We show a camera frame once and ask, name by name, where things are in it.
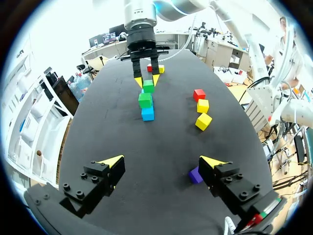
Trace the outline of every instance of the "blue cube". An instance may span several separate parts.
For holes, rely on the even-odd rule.
[[[150,108],[141,109],[141,116],[144,121],[153,121],[155,119],[153,104]]]
[[[196,167],[195,169],[190,171],[188,175],[190,177],[190,180],[194,184],[198,184],[198,183],[201,183],[203,181],[202,177],[199,174],[199,167]]]

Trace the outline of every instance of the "yellow cube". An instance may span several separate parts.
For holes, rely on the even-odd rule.
[[[164,67],[164,65],[159,65],[159,66],[158,66],[158,70],[159,70],[160,73],[164,73],[164,72],[165,72],[165,67]]]
[[[209,111],[209,101],[207,99],[199,99],[197,104],[198,113],[207,113]]]
[[[201,114],[196,121],[196,126],[204,131],[211,123],[212,118],[208,114]]]

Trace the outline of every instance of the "drawer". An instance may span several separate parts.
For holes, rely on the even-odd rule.
[[[213,41],[210,41],[210,40],[207,43],[208,49],[213,50],[213,51],[217,51],[218,46],[219,45],[216,42],[213,42]]]

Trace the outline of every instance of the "stack of cubes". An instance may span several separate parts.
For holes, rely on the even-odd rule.
[[[210,107],[209,101],[205,99],[205,93],[202,89],[194,90],[193,97],[197,101],[197,112],[202,113],[196,121],[196,126],[204,131],[212,121],[212,118],[206,114]]]
[[[153,121],[155,112],[153,108],[152,93],[155,87],[152,80],[143,81],[143,89],[139,94],[138,102],[141,107],[141,116],[144,121]]]

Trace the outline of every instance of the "chair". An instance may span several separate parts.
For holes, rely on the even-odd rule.
[[[96,75],[96,71],[93,68],[90,68],[89,66],[87,68],[86,68],[85,65],[78,65],[76,67],[82,74],[89,73],[91,75],[92,79],[93,79],[92,75]]]
[[[100,71],[102,67],[108,62],[108,58],[102,55],[99,55],[98,57],[87,60],[86,63],[93,67],[95,70]]]

